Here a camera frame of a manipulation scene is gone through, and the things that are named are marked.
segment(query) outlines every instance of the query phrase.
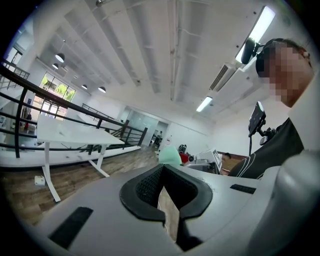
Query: ceiling pipe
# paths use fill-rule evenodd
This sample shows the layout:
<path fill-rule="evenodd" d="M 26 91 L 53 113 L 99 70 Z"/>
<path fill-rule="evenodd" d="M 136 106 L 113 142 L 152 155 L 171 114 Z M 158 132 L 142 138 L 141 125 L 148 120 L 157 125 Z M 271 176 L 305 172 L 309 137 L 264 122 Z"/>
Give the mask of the ceiling pipe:
<path fill-rule="evenodd" d="M 175 94 L 176 94 L 176 78 L 177 78 L 177 54 L 178 54 L 178 1 L 174 0 L 173 4 L 173 42 L 170 40 L 171 47 L 170 47 L 170 62 L 171 62 L 171 74 L 170 74 L 170 99 L 171 101 L 175 101 Z"/>

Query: wooden floor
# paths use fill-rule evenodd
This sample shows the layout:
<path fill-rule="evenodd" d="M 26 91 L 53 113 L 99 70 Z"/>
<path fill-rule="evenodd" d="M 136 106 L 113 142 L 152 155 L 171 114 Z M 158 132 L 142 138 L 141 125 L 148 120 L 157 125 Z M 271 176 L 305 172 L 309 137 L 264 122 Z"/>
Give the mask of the wooden floor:
<path fill-rule="evenodd" d="M 154 147 L 146 147 L 123 155 L 105 159 L 101 168 L 110 176 L 145 166 L 156 166 Z M 104 178 L 90 163 L 51 169 L 51 180 L 64 200 L 88 183 Z M 35 186 L 35 176 L 40 170 L 1 173 L 1 184 L 8 202 L 17 216 L 35 225 L 42 216 L 56 205 L 47 186 Z"/>

